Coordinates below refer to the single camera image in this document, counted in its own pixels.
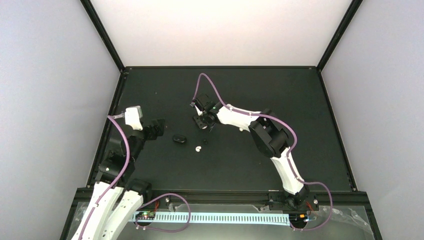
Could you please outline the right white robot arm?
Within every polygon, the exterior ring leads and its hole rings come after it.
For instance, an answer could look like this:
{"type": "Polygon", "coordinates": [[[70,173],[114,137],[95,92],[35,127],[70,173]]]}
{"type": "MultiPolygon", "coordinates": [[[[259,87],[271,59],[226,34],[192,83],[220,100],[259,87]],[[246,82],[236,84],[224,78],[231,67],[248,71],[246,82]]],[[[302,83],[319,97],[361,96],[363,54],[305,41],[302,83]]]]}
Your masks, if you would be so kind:
{"type": "Polygon", "coordinates": [[[212,101],[206,94],[195,97],[190,105],[196,110],[193,120],[200,129],[210,130],[221,124],[248,131],[258,151],[274,164],[285,191],[285,204],[297,210],[305,203],[309,188],[294,163],[289,135],[271,110],[248,111],[230,104],[223,105],[212,101]]]}

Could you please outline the white earbud charging case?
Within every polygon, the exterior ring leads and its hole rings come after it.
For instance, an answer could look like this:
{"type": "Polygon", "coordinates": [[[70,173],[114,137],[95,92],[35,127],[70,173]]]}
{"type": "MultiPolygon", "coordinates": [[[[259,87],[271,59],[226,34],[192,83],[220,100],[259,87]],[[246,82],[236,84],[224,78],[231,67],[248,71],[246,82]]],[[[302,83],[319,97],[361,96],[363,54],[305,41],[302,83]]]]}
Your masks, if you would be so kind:
{"type": "Polygon", "coordinates": [[[179,144],[185,144],[187,142],[187,137],[182,134],[174,134],[172,140],[179,144]]]}

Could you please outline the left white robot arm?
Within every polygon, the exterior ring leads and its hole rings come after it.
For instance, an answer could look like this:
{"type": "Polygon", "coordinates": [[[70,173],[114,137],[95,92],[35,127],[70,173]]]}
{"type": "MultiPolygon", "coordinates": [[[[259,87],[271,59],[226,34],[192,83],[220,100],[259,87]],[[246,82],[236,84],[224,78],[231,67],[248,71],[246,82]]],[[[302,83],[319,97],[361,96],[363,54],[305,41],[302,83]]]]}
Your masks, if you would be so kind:
{"type": "Polygon", "coordinates": [[[74,240],[117,239],[132,214],[153,195],[151,183],[131,175],[145,143],[163,136],[165,119],[143,123],[142,129],[134,129],[130,136],[115,120],[112,123],[122,136],[121,152],[111,150],[98,166],[93,193],[74,240]]]}

